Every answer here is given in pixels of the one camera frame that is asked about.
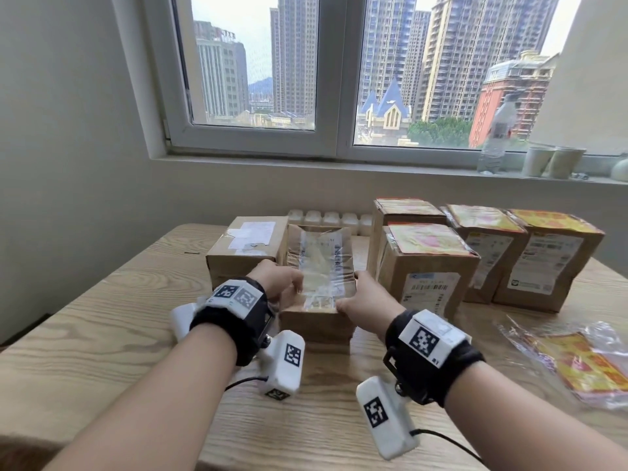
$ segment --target person's right arm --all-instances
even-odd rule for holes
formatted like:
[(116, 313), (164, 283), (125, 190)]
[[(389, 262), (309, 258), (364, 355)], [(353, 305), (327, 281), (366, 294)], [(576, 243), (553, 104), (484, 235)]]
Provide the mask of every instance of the person's right arm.
[[(381, 339), (403, 306), (366, 272), (338, 310)], [(477, 362), (453, 382), (445, 411), (491, 470), (628, 469), (628, 451)]]

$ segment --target hand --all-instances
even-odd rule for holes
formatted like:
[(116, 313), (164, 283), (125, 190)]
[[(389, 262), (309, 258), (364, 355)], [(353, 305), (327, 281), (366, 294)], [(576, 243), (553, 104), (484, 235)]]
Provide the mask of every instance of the hand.
[(293, 297), (303, 288), (303, 273), (289, 266), (277, 266), (270, 259), (260, 262), (250, 273), (251, 279), (255, 279), (266, 292), (269, 302), (286, 302), (282, 293)]
[(368, 272), (358, 271), (356, 276), (356, 295), (337, 300), (336, 310), (346, 314), (358, 327), (377, 334), (384, 341), (388, 326), (406, 309)]

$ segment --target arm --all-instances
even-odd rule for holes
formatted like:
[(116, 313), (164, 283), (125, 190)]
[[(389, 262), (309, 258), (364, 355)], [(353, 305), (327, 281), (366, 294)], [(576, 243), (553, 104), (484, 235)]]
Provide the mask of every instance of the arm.
[[(269, 300), (288, 303), (300, 271), (262, 261), (248, 275)], [(196, 466), (236, 365), (236, 345), (213, 324), (200, 324), (140, 381), (83, 429), (46, 471), (191, 470)]]
[[(380, 339), (403, 306), (366, 272), (338, 310)], [(453, 382), (445, 411), (492, 470), (625, 469), (628, 452), (519, 387), (484, 362)]]

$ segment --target window pane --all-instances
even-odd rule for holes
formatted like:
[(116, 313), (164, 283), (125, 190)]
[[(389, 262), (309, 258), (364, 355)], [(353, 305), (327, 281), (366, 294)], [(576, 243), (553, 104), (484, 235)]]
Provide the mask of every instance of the window pane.
[(519, 91), (508, 150), (525, 151), (579, 5), (367, 0), (354, 144), (481, 149)]
[(194, 123), (314, 129), (318, 0), (192, 0), (192, 15)]

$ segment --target white cup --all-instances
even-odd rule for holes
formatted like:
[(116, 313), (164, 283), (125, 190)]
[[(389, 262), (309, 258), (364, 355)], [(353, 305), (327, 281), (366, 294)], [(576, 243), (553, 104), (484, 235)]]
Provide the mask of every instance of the white cup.
[(555, 147), (531, 146), (528, 149), (528, 153), (526, 153), (526, 160), (524, 161), (521, 175), (524, 177), (542, 176), (554, 152), (556, 152)]
[(572, 147), (557, 147), (556, 152), (549, 163), (550, 178), (567, 180), (571, 176), (573, 169), (585, 154), (586, 149), (575, 149)]

